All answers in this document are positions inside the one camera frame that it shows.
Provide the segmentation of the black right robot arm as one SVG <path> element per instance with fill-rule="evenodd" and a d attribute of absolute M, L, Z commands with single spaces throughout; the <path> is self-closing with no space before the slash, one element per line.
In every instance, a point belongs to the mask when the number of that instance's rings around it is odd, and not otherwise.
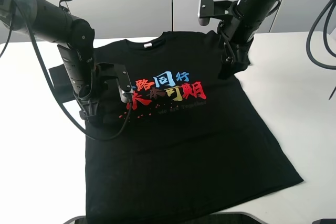
<path fill-rule="evenodd" d="M 232 3 L 228 19 L 217 27 L 222 66 L 218 78 L 225 80 L 245 71 L 250 65 L 248 53 L 254 34 L 277 0 L 239 0 Z"/>

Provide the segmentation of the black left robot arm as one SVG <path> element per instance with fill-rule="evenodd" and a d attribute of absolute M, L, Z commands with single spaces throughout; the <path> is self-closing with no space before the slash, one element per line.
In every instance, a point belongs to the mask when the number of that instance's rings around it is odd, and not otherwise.
<path fill-rule="evenodd" d="M 50 69 L 56 98 L 77 101 L 83 120 L 103 124 L 100 98 L 107 85 L 100 79 L 90 24 L 46 0 L 1 0 L 1 22 L 11 31 L 57 44 L 63 64 Z"/>

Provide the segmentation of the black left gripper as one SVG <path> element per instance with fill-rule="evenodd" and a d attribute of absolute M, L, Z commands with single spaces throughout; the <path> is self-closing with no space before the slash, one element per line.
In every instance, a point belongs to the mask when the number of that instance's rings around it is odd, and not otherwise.
<path fill-rule="evenodd" d="M 79 93 L 73 91 L 80 106 L 80 117 L 90 124 L 102 124 L 106 110 L 100 105 L 109 90 L 108 81 L 117 80 L 115 64 L 102 62 L 89 71 L 88 83 L 80 88 Z"/>

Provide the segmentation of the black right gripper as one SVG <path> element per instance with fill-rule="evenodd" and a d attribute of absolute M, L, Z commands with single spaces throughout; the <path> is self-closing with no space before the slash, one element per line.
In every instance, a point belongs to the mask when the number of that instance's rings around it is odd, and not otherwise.
<path fill-rule="evenodd" d="M 225 18 L 219 22 L 217 33 L 219 34 L 219 45 L 223 49 L 219 79 L 228 79 L 233 76 L 235 66 L 248 67 L 251 65 L 248 54 L 253 36 L 249 38 L 248 32 L 250 32 L 250 27 L 238 18 Z"/>

